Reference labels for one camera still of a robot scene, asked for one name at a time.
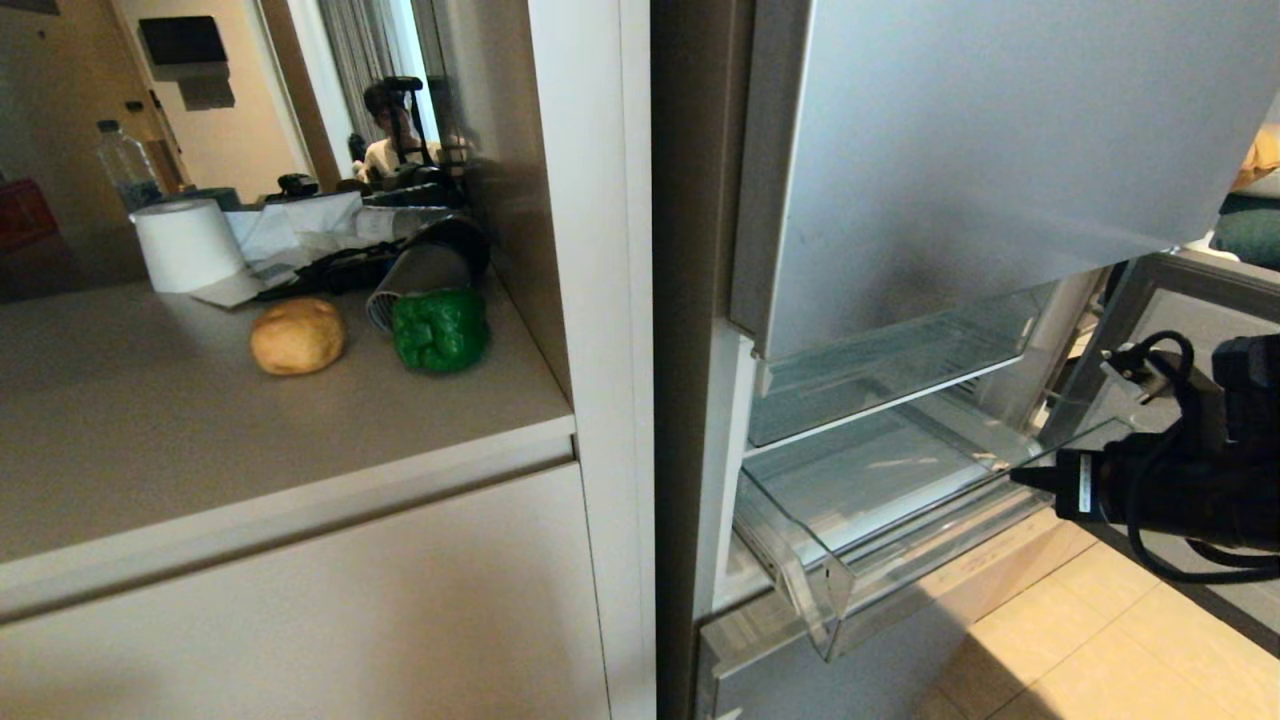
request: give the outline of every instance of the plastic bottle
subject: plastic bottle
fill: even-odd
[[[124,209],[132,213],[160,200],[160,183],[142,143],[124,135],[115,120],[99,120],[97,129],[102,133],[97,156]]]

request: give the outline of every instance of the person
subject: person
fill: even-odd
[[[422,138],[413,129],[413,122],[404,109],[404,94],[389,90],[383,82],[375,82],[365,88],[365,109],[372,115],[378,127],[387,133],[387,137],[372,142],[365,150],[365,161],[357,163],[356,177],[365,183],[376,184],[383,178],[396,174],[399,168],[399,149],[406,150],[404,161],[420,164],[436,164],[439,154],[438,142],[426,142],[426,155],[422,158]],[[392,117],[399,123],[399,137],[392,137],[396,132]]]

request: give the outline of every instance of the glass shelf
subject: glass shelf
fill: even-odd
[[[996,369],[1021,355],[1055,286],[965,305],[764,364],[748,438],[762,447]]]
[[[1130,430],[1108,420],[1062,447]],[[1055,450],[942,391],[748,457],[733,527],[832,660],[856,635],[845,619],[1048,506],[1005,475]]]

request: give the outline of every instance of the white cabinet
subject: white cabinet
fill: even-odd
[[[608,717],[579,466],[0,628],[0,717]]]

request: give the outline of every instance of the paper towel roll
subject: paper towel roll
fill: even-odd
[[[191,292],[244,268],[236,236],[214,200],[151,205],[129,219],[156,292]]]

